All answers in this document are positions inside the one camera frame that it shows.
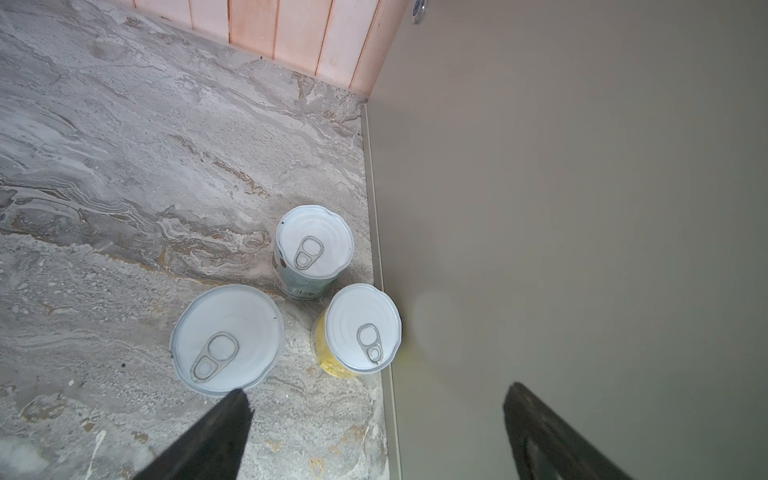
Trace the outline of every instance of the small can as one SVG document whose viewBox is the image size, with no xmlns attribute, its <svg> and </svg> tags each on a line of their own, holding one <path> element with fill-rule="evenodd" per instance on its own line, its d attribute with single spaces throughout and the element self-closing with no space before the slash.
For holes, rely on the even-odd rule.
<svg viewBox="0 0 768 480">
<path fill-rule="evenodd" d="M 375 373 L 395 358 L 402 324 L 389 296 L 367 283 L 339 290 L 317 317 L 310 333 L 320 368 L 347 379 Z"/>
<path fill-rule="evenodd" d="M 297 300 L 317 298 L 349 266 L 354 253 L 352 231 L 341 216 L 320 205 L 296 207 L 275 233 L 275 282 Z"/>
</svg>

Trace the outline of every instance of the pink wooden wall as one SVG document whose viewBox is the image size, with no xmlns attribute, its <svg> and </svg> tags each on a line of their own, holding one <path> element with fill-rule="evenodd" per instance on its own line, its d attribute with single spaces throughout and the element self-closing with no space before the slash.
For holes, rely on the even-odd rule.
<svg viewBox="0 0 768 480">
<path fill-rule="evenodd" d="M 116 0 L 369 95 L 410 0 Z"/>
</svg>

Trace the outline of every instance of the can lid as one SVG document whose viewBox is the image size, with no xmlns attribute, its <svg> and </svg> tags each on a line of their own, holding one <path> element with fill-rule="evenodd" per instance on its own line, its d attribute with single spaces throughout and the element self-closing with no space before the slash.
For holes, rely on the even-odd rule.
<svg viewBox="0 0 768 480">
<path fill-rule="evenodd" d="M 374 373 L 389 365 L 401 338 L 400 314 L 395 303 L 374 286 L 346 286 L 328 306 L 328 347 L 353 372 Z"/>
<path fill-rule="evenodd" d="M 225 285 L 190 303 L 170 336 L 176 374 L 192 390 L 224 396 L 261 382 L 283 349 L 283 316 L 264 292 Z"/>
<path fill-rule="evenodd" d="M 312 278 L 338 275 L 355 253 L 355 240 L 344 219 L 320 205 L 301 205 L 285 214 L 275 242 L 293 269 Z"/>
</svg>

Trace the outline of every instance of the yellow can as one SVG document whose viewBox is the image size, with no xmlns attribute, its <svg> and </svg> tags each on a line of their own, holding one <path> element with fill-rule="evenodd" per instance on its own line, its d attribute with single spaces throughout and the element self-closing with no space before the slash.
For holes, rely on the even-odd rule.
<svg viewBox="0 0 768 480">
<path fill-rule="evenodd" d="M 312 325 L 320 368 L 348 379 L 384 369 L 402 341 L 402 324 L 389 296 L 367 283 L 342 288 Z"/>
</svg>

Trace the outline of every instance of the wooden panel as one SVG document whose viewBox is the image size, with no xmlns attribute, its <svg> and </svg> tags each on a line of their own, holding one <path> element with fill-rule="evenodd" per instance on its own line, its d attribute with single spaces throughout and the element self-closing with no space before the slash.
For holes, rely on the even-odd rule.
<svg viewBox="0 0 768 480">
<path fill-rule="evenodd" d="M 192 26 L 189 0 L 135 0 L 136 8 L 186 27 Z"/>
<path fill-rule="evenodd" d="M 280 0 L 230 0 L 230 43 L 274 58 Z"/>
<path fill-rule="evenodd" d="M 378 0 L 334 0 L 317 65 L 321 80 L 345 87 L 352 83 Z"/>
<path fill-rule="evenodd" d="M 230 40 L 230 12 L 227 0 L 189 0 L 192 28 L 224 41 Z"/>
<path fill-rule="evenodd" d="M 349 89 L 370 95 L 409 0 L 380 0 Z"/>
<path fill-rule="evenodd" d="M 314 75 L 332 0 L 280 0 L 274 59 Z"/>
</svg>

